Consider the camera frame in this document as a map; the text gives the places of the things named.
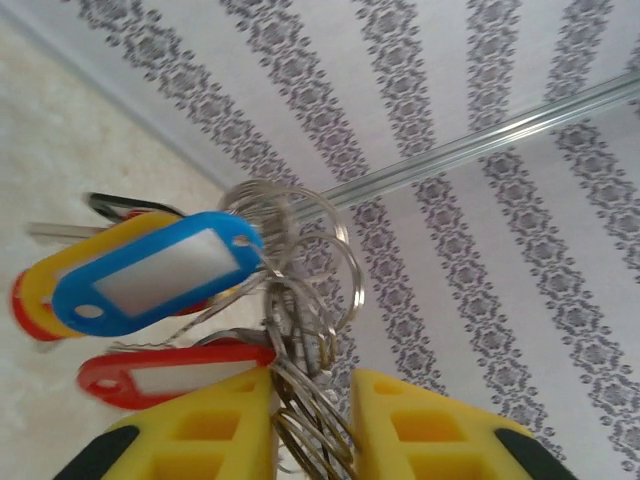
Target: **red key tag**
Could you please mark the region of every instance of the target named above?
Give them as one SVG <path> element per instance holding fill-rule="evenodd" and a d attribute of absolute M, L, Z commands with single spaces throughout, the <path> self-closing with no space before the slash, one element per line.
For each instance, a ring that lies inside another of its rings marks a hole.
<path fill-rule="evenodd" d="M 109 405 L 142 410 L 267 366 L 274 358 L 270 348 L 243 343 L 114 353 L 86 361 L 76 381 Z"/>
<path fill-rule="evenodd" d="M 13 287 L 11 288 L 11 299 L 10 306 L 11 312 L 13 313 L 13 317 L 16 320 L 16 323 L 24 330 L 26 334 L 32 337 L 35 340 L 40 342 L 55 342 L 61 340 L 64 337 L 59 337 L 48 331 L 44 330 L 37 323 L 35 323 L 29 314 L 26 312 L 24 304 L 22 303 L 22 298 L 20 296 L 20 286 L 22 285 L 22 277 L 24 277 L 25 272 L 22 272 L 16 278 L 13 283 Z"/>

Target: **striped wallpaper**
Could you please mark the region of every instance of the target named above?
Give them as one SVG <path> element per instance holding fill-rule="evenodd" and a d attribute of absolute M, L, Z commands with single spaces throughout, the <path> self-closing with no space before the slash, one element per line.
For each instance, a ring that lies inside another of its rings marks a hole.
<path fill-rule="evenodd" d="M 0 0 L 222 185 L 324 191 L 638 67 L 637 0 Z"/>
<path fill-rule="evenodd" d="M 0 5 L 226 185 L 323 191 L 640 69 L 636 0 Z M 375 368 L 520 421 L 583 480 L 640 479 L 639 133 L 640 99 L 346 211 L 368 300 L 343 411 Z"/>
<path fill-rule="evenodd" d="M 639 107 L 344 212 L 368 280 L 344 412 L 373 368 L 519 421 L 582 480 L 640 478 Z"/>

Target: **beige wall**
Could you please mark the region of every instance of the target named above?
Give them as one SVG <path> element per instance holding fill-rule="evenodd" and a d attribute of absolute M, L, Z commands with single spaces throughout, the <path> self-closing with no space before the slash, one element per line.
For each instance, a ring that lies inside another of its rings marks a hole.
<path fill-rule="evenodd" d="M 0 288 L 58 247 L 24 233 L 29 221 L 101 225 L 86 191 L 170 203 L 187 212 L 215 207 L 221 192 L 6 24 L 0 24 Z M 248 323 L 245 302 L 217 325 Z M 137 335 L 160 340 L 178 320 Z M 51 478 L 121 414 L 79 393 L 75 372 L 109 343 L 68 341 L 38 354 L 0 308 L 0 471 L 3 480 Z"/>

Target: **plastic key tag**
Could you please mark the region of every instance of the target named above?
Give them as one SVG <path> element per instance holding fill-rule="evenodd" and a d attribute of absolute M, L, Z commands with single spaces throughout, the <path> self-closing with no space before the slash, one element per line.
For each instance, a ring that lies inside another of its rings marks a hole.
<path fill-rule="evenodd" d="M 36 330 L 56 339 L 83 336 L 60 322 L 51 308 L 50 302 L 59 279 L 96 257 L 178 220 L 180 217 L 169 213 L 145 213 L 40 260 L 25 271 L 19 280 L 14 295 L 17 298 L 12 299 L 14 305 L 19 307 L 20 315 L 16 316 L 16 320 L 23 329 L 27 324 L 33 326 L 33 329 L 25 331 L 36 339 L 39 339 L 33 335 Z"/>
<path fill-rule="evenodd" d="M 76 380 L 109 405 L 142 410 L 267 366 L 274 358 L 270 348 L 249 344 L 115 353 L 85 362 Z"/>
<path fill-rule="evenodd" d="M 256 248 L 241 217 L 191 215 L 70 272 L 53 310 L 78 332 L 127 335 L 242 283 L 260 265 Z"/>
<path fill-rule="evenodd" d="M 165 212 L 184 217 L 184 213 L 180 210 L 164 203 L 117 197 L 104 193 L 90 192 L 86 195 L 85 202 L 98 215 L 114 223 L 127 220 L 133 212 Z"/>
<path fill-rule="evenodd" d="M 13 318 L 15 318 L 18 326 L 35 340 L 38 340 L 40 342 L 55 342 L 57 340 L 60 340 L 63 337 L 52 335 L 48 331 L 40 328 L 38 324 L 34 323 L 31 318 L 29 318 L 29 315 L 27 315 L 22 303 L 22 296 L 20 293 L 22 278 L 24 277 L 24 274 L 25 272 L 22 272 L 20 275 L 18 275 L 15 282 L 13 283 L 13 287 L 11 288 L 11 299 L 9 305 L 11 307 L 11 312 L 13 313 Z"/>

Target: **metal rod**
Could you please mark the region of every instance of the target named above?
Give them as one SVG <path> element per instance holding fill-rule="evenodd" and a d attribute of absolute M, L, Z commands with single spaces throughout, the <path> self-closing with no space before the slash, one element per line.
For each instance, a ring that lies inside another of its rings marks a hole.
<path fill-rule="evenodd" d="M 463 165 L 478 155 L 511 142 L 597 111 L 619 105 L 640 95 L 640 72 L 545 105 L 495 127 L 471 134 L 428 152 L 347 182 L 322 193 L 338 210 L 396 190 L 415 181 Z M 296 219 L 307 222 L 324 212 L 305 199 L 295 207 Z"/>

